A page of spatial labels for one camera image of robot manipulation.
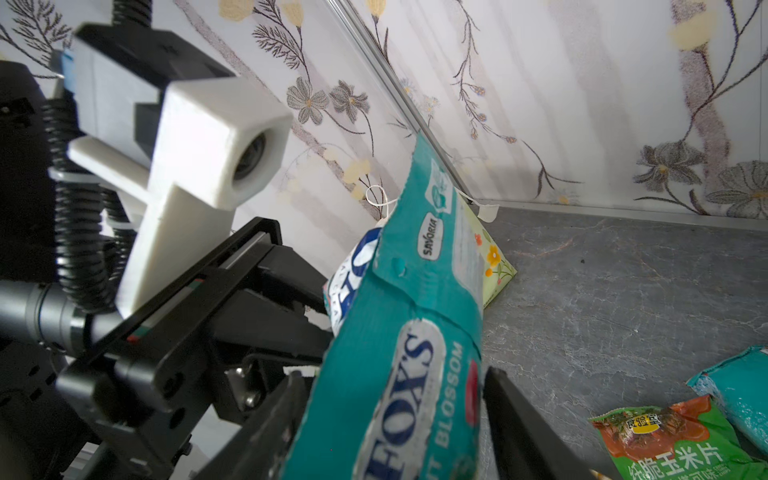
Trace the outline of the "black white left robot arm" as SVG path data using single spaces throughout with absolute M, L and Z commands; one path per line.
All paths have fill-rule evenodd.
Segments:
M 209 407 L 239 432 L 203 479 L 275 479 L 331 336 L 304 307 L 322 277 L 255 218 L 207 248 L 125 320 L 85 314 L 53 282 L 54 186 L 42 93 L 1 66 L 1 475 L 60 479 L 89 441 L 85 479 L 168 479 Z

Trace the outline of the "teal Fox's candy bag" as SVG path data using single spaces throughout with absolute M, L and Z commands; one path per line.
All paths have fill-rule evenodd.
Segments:
M 464 201 L 419 138 L 393 213 L 331 277 L 334 337 L 284 479 L 471 479 L 484 262 Z

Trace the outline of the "green corn chips packet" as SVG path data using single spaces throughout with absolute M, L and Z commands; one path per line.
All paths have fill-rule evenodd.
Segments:
M 624 479 L 765 479 L 708 396 L 614 409 L 589 420 Z

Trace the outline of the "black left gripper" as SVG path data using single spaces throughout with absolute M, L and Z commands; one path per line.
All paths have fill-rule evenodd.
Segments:
M 214 409 L 239 430 L 331 335 L 325 277 L 256 217 L 130 315 L 88 315 L 56 387 L 99 438 L 86 479 L 168 479 Z

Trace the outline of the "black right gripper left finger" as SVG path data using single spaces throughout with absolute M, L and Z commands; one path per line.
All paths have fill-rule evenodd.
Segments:
M 277 479 L 308 403 L 307 382 L 290 373 L 267 396 L 198 479 Z

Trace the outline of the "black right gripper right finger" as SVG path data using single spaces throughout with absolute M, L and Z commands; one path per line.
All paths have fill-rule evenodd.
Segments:
M 501 479 L 589 480 L 594 477 L 505 371 L 495 367 L 487 370 L 483 399 Z

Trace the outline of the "white floral paper bag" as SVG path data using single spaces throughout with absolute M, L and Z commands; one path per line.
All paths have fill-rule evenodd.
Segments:
M 499 206 L 484 204 L 471 198 L 465 193 L 456 191 L 463 198 L 465 213 L 468 216 L 475 243 L 484 261 L 484 280 L 482 289 L 483 307 L 487 308 L 499 293 L 517 275 L 517 270 L 506 259 L 503 252 L 487 231 L 485 224 L 496 220 Z M 381 185 L 372 184 L 366 187 L 362 198 L 382 215 L 377 226 L 382 226 L 394 210 L 397 198 L 389 199 Z

